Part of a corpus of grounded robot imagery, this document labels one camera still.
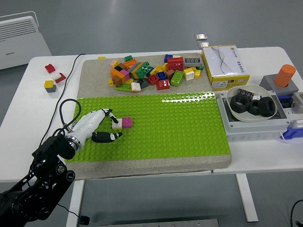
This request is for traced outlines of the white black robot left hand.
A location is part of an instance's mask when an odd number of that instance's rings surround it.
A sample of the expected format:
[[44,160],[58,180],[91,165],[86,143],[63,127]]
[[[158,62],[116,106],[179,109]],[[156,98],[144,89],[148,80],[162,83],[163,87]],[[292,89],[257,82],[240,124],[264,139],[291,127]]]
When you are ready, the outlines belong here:
[[109,132],[95,132],[105,117],[111,118],[114,123],[118,123],[117,118],[112,114],[112,109],[100,109],[89,112],[83,116],[73,127],[72,132],[65,138],[73,141],[76,145],[84,145],[86,139],[91,138],[95,143],[110,143],[120,138],[123,134]]

